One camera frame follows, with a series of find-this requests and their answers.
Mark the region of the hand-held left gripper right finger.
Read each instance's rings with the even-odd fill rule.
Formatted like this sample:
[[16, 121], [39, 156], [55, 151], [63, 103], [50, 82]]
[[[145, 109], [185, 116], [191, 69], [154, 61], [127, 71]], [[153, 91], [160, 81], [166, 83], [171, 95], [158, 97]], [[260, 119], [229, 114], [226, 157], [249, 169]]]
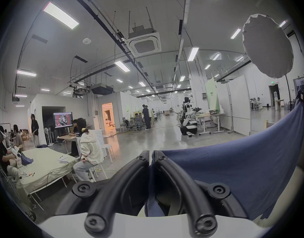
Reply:
[[191, 235], [214, 235], [216, 215], [246, 220], [239, 201], [223, 183], [193, 180], [162, 151], [154, 151], [151, 163], [151, 217], [186, 215]]

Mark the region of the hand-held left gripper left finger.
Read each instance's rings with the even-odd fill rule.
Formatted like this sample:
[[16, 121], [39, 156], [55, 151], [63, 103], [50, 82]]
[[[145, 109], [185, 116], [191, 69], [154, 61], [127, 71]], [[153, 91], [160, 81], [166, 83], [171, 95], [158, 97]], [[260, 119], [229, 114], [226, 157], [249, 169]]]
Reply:
[[112, 178], [81, 181], [72, 193], [89, 205], [84, 227], [89, 234], [106, 234], [115, 213], [135, 216], [149, 197], [150, 152], [143, 151]]

